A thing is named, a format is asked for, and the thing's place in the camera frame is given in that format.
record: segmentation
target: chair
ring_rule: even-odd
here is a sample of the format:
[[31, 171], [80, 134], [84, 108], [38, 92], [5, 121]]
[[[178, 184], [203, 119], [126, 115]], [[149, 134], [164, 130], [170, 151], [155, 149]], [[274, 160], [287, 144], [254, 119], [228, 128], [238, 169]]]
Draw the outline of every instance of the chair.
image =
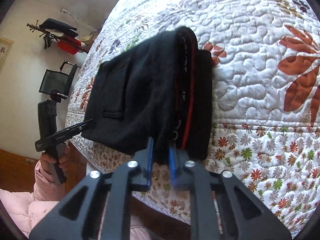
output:
[[[72, 65], [72, 69], [69, 74], [62, 72], [65, 64]], [[60, 71], [47, 69], [42, 79], [39, 93], [50, 96], [54, 93], [55, 95], [60, 96], [61, 99], [67, 99], [78, 67], [79, 66], [77, 64], [71, 64], [65, 60], [60, 67]]]

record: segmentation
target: folded clothing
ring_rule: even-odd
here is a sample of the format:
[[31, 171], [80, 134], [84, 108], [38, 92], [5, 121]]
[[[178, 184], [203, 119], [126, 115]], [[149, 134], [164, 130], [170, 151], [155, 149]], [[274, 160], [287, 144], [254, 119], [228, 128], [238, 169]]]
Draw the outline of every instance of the folded clothing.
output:
[[39, 28], [57, 30], [72, 38], [78, 36], [78, 33], [74, 32], [77, 30], [77, 28], [51, 18], [46, 19], [42, 24], [39, 25]]
[[133, 155], [155, 139], [154, 161], [168, 162], [169, 141], [205, 159], [211, 131], [212, 60], [186, 27], [162, 32], [101, 64], [82, 133]]

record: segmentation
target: bed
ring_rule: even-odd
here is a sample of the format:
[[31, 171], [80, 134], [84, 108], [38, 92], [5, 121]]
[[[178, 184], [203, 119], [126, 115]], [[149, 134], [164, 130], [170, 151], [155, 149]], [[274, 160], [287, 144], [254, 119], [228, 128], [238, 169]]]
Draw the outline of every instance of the bed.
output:
[[[320, 22], [306, 0], [119, 0], [81, 68], [66, 127], [83, 120], [101, 62], [178, 26], [214, 64], [202, 164], [233, 172], [294, 236], [320, 200]], [[102, 172], [130, 160], [80, 135], [71, 141]], [[190, 223], [189, 196], [172, 189], [166, 165], [154, 164], [151, 190], [133, 196]]]

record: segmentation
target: framed picture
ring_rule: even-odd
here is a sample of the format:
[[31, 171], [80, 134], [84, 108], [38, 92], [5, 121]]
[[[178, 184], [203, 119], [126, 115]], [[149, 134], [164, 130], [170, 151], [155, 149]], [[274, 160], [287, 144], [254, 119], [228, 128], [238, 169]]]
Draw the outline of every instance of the framed picture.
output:
[[7, 55], [9, 54], [12, 44], [13, 41], [7, 40], [5, 38], [0, 38], [0, 71], [4, 65]]

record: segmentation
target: pink jacket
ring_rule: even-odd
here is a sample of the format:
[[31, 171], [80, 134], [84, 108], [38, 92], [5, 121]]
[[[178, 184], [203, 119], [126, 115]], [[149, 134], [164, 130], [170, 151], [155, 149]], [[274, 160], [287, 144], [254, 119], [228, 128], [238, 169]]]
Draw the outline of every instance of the pink jacket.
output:
[[[9, 192], [0, 189], [0, 199], [18, 228], [29, 237], [32, 228], [60, 201], [64, 185], [55, 185], [53, 176], [41, 168], [40, 161], [35, 167], [36, 183], [33, 193]], [[139, 218], [131, 217], [130, 239], [151, 240], [148, 229]]]

